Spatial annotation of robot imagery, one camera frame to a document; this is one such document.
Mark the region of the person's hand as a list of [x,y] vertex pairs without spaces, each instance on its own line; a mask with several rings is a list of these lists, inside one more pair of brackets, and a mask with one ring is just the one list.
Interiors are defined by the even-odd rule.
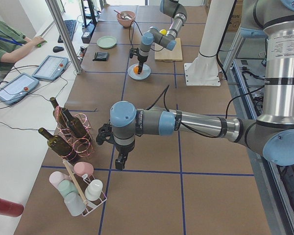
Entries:
[[36,47],[41,47],[47,41],[43,37],[37,36],[34,37],[30,42]]

